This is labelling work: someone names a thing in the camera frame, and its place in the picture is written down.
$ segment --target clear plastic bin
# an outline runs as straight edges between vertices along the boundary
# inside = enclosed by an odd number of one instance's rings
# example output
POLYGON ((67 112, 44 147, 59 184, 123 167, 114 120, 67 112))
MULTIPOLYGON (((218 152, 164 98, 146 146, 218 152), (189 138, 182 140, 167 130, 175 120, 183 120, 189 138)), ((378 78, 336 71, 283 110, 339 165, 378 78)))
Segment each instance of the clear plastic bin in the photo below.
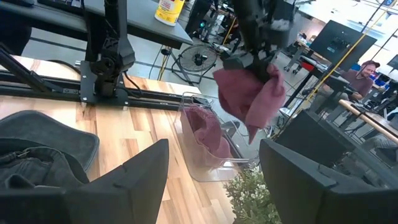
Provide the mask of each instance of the clear plastic bin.
POLYGON ((196 93, 184 93, 180 109, 174 121, 178 141, 192 178, 199 182, 231 180, 242 166, 258 162, 259 141, 265 134, 259 132, 252 144, 248 145, 246 127, 235 117, 225 112, 217 98, 196 93), (229 145, 227 158, 219 158, 195 138, 185 109, 201 106, 213 112, 221 126, 221 133, 229 145))

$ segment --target pink cloth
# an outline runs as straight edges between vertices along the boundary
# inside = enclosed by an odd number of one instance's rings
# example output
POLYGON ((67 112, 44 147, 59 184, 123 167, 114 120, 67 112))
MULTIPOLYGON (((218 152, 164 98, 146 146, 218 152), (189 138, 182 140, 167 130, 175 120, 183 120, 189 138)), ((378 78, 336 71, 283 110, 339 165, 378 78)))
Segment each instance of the pink cloth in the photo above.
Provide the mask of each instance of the pink cloth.
POLYGON ((265 84, 249 70, 221 69, 214 73, 221 107, 246 125, 249 144, 285 101, 283 74, 272 64, 267 73, 271 79, 265 84))
POLYGON ((185 108, 184 113, 197 142, 206 146, 213 156, 228 158, 230 155, 229 144, 222 136, 223 132, 217 116, 212 111, 199 106, 185 108))

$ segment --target wooden table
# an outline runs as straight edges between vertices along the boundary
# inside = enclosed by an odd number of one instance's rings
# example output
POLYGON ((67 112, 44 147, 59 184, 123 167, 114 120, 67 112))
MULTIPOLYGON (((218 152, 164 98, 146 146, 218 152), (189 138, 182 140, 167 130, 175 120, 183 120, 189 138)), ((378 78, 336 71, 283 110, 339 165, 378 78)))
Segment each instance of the wooden table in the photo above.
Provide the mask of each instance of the wooden table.
MULTIPOLYGON (((39 75, 80 79, 79 74, 63 65, 31 58, 16 59, 39 75)), ((199 89, 192 86, 136 77, 133 80, 145 90, 199 93, 199 89)), ((158 139, 169 139, 169 174, 157 223, 233 222, 234 214, 223 183, 199 183, 190 177, 173 126, 176 112, 142 108, 123 111, 107 106, 87 106, 83 112, 80 103, 0 96, 0 118, 22 110, 37 110, 70 127, 98 135, 101 144, 88 172, 90 180, 113 170, 158 139)))
MULTIPOLYGON (((359 115, 361 113, 356 108, 351 106, 352 102, 350 101, 340 100, 339 104, 355 115, 359 115)), ((398 138, 394 136, 394 135, 398 136, 398 130, 391 127, 389 121, 384 119, 382 116, 366 112, 365 114, 359 116, 359 118, 364 122, 368 123, 374 129, 378 130, 381 134, 385 135, 387 138, 393 140, 395 143, 398 144, 398 138)))

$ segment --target man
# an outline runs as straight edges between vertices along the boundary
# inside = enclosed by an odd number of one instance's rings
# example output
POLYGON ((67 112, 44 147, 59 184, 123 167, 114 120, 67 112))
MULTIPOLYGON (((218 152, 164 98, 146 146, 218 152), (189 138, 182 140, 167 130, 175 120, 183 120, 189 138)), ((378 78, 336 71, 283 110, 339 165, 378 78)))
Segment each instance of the man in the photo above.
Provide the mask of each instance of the man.
MULTIPOLYGON (((370 76, 378 67, 380 67, 380 63, 370 60, 362 64, 360 71, 349 70, 347 72, 342 72, 341 77, 349 81, 350 86, 354 88, 356 92, 350 96, 348 96, 347 93, 339 93, 337 94, 335 100, 362 100, 372 88, 373 80, 370 79, 370 76)), ((317 110, 332 93, 333 89, 331 89, 328 85, 322 85, 319 88, 313 103, 311 104, 310 110, 317 110)))
POLYGON ((206 13, 210 10, 212 2, 216 10, 218 10, 218 0, 196 0, 193 5, 187 26, 185 27, 185 31, 191 38, 193 33, 199 28, 206 13))

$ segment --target computer monitor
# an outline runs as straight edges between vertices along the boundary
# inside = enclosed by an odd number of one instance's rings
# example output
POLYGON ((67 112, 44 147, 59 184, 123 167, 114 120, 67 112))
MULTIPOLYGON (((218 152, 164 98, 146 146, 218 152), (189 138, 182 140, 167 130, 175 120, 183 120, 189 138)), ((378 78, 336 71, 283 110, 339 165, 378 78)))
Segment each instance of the computer monitor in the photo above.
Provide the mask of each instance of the computer monitor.
MULTIPOLYGON (((354 45, 361 36, 362 33, 359 31, 338 22, 329 21, 310 48, 331 63, 338 63, 346 53, 346 46, 354 45)), ((376 41, 375 38, 365 35, 339 67, 345 71, 349 70, 376 41)))
POLYGON ((387 65, 391 66, 393 69, 398 70, 398 55, 393 57, 387 65))

